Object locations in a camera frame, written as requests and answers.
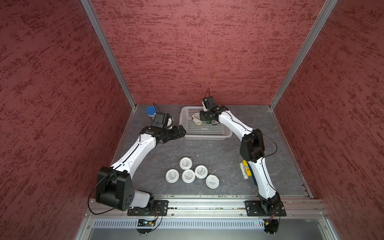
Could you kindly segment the brown chocolate yogurt cup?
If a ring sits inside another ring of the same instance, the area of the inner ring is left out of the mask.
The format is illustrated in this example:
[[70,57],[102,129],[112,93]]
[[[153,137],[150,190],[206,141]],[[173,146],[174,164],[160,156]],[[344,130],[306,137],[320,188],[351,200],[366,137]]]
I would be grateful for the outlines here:
[[200,113],[194,113],[191,116],[191,119],[195,123],[195,125],[197,125],[197,126],[200,126],[203,124],[203,122],[201,121],[201,118],[200,118]]

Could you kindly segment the white yogurt cup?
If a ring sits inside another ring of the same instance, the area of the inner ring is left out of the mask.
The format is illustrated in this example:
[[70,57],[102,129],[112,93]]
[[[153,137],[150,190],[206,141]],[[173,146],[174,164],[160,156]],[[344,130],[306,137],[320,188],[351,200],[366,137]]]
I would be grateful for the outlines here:
[[209,175],[206,178],[206,185],[210,189],[216,189],[220,185],[220,180],[217,176],[215,175]]
[[195,172],[191,169],[185,170],[182,174],[182,180],[187,184],[192,183],[195,180],[195,178],[196,178]]
[[199,165],[195,168],[195,176],[198,179],[204,179],[208,176],[208,169],[204,165]]
[[193,165],[193,162],[192,162],[192,159],[191,158],[188,158],[188,157],[184,157],[180,160],[180,168],[182,170],[189,170],[191,169],[192,165]]
[[180,177],[180,174],[176,169],[170,169],[166,173],[166,181],[171,184],[176,183],[179,177]]

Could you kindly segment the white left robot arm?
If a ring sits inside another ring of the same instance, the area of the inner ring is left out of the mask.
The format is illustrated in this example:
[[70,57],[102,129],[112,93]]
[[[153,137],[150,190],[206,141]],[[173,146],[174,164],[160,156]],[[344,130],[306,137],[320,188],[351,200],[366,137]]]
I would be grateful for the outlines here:
[[112,209],[126,211],[129,208],[152,208],[150,193],[135,190],[132,178],[147,154],[157,144],[183,138],[187,131],[183,126],[171,128],[145,127],[134,145],[110,167],[102,167],[97,174],[96,202]]

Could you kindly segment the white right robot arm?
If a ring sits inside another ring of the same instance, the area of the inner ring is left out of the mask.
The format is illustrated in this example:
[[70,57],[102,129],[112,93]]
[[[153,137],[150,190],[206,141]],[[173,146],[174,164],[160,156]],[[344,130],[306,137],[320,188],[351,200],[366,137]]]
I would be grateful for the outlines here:
[[261,209],[264,214],[272,214],[281,204],[279,192],[273,186],[265,156],[263,133],[259,129],[252,129],[238,118],[225,106],[202,110],[199,113],[201,121],[216,121],[229,128],[241,141],[240,155],[245,160],[253,178],[258,186]]

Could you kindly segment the white perforated plastic basket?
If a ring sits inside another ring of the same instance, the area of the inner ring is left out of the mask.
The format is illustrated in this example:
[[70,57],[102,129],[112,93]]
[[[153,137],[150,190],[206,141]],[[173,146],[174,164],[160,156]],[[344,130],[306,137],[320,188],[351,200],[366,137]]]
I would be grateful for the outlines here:
[[201,125],[196,125],[192,117],[194,114],[199,114],[201,110],[203,110],[203,107],[198,106],[182,108],[179,125],[182,125],[187,131],[186,140],[222,141],[233,135],[233,132],[222,124],[212,125],[202,122]]

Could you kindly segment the white yogurt cup front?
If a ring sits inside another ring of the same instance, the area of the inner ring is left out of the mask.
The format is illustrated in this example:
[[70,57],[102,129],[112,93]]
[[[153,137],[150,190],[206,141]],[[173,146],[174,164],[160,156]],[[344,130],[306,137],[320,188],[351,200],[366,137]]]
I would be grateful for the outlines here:
[[210,189],[216,189],[220,185],[220,180],[217,176],[215,175],[209,175],[206,178],[206,185]]

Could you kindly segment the blue-lidded clear tube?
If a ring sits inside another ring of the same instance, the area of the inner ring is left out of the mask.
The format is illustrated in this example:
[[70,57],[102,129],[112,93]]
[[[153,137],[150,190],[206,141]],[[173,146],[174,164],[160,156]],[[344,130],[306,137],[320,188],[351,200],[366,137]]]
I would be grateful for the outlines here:
[[150,106],[146,108],[146,113],[149,117],[154,118],[157,113],[157,109],[154,106]]

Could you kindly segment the yellow glue stick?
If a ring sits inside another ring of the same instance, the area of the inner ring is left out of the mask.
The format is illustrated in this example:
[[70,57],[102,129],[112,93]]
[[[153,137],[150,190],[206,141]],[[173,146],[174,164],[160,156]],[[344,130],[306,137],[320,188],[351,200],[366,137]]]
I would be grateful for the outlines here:
[[247,176],[251,177],[252,176],[252,172],[251,172],[251,169],[250,169],[250,167],[248,165],[248,162],[246,160],[243,160],[243,165],[244,165],[244,168],[245,168]]

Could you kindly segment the white glue stick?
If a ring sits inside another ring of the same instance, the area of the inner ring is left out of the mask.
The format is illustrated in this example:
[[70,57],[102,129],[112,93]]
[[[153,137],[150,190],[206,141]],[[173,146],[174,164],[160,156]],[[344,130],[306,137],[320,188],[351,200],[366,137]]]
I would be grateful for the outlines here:
[[244,164],[243,163],[239,163],[239,165],[240,165],[241,172],[243,174],[243,178],[245,180],[247,180],[249,178],[249,176],[247,174],[247,171],[246,171],[246,168],[245,168]]

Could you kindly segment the left green circuit board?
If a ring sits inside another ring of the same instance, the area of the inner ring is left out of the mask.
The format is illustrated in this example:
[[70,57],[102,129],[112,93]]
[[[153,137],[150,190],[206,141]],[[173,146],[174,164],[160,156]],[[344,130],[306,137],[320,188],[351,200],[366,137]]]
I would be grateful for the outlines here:
[[152,228],[156,226],[156,220],[144,220],[144,219],[139,219],[138,220],[138,227],[148,227]]

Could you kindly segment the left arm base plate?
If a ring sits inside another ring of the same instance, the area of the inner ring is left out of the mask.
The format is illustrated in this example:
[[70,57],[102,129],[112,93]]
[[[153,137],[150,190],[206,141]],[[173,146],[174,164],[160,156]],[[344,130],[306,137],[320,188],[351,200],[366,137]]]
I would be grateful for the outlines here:
[[128,216],[135,217],[161,217],[168,214],[169,201],[167,200],[154,200],[146,208],[130,208],[128,209]]

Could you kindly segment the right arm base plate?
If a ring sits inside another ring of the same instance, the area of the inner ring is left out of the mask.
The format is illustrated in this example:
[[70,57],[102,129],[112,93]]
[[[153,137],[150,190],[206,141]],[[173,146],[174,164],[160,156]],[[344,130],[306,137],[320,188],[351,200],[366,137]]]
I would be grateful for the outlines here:
[[245,210],[248,217],[286,217],[287,213],[282,202],[268,205],[263,201],[245,201]]

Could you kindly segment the aluminium front rail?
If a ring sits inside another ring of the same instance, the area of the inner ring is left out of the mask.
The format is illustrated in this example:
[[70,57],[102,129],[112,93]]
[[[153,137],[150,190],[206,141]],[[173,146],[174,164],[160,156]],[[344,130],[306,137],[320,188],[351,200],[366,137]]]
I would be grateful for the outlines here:
[[[245,201],[258,201],[257,196],[155,196],[155,200],[169,201],[166,218],[190,219],[268,219],[248,217]],[[329,219],[330,215],[322,200],[282,196],[287,216],[274,219]]]

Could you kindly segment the left aluminium corner post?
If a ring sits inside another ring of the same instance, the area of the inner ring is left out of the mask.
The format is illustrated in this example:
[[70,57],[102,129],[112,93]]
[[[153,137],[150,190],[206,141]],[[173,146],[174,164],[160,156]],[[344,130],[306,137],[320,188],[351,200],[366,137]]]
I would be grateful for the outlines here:
[[102,24],[97,16],[96,10],[92,4],[92,1],[90,0],[81,0],[81,3],[83,5],[83,8],[88,16],[88,19],[91,22],[91,25],[102,45],[102,48],[111,64],[111,67],[114,70],[114,73],[123,89],[123,92],[131,106],[131,108],[135,111],[137,109],[136,101],[134,100],[133,94],[131,93],[128,84],[126,82],[126,79],[123,75],[123,72],[119,66],[119,63],[115,57],[115,54],[113,53],[113,50],[110,46],[110,43],[108,41],[108,38],[105,34],[105,31],[103,30]]

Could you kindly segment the right aluminium corner post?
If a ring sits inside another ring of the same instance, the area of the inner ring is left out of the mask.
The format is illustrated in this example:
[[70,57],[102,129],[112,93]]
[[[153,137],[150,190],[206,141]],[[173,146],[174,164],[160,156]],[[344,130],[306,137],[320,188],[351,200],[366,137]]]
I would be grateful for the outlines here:
[[317,36],[321,32],[323,26],[325,25],[326,21],[328,20],[329,16],[331,15],[333,9],[337,5],[338,0],[326,0],[323,7],[321,8],[316,20],[314,21],[308,35],[306,36],[302,46],[300,47],[291,67],[289,68],[285,78],[283,79],[281,85],[279,86],[275,96],[273,97],[269,109],[271,112],[274,111],[275,107],[277,106],[279,100],[283,96],[286,88],[290,84],[291,80],[295,76],[297,70],[299,69],[301,63],[305,59],[307,53],[311,49],[312,45],[314,44]]

